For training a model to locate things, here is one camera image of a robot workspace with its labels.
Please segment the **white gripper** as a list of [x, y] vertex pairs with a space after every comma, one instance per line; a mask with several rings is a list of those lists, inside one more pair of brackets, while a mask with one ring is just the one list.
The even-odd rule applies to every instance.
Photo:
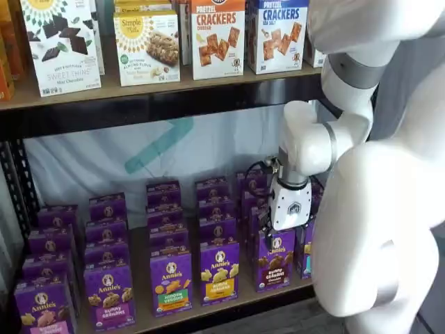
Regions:
[[301, 184], [289, 184], [274, 176], [270, 186], [270, 207], [258, 215], [259, 230], [264, 243], [271, 247], [276, 230], [288, 230], [303, 225], [305, 233], [312, 233], [316, 216], [310, 215], [312, 185], [307, 178]]

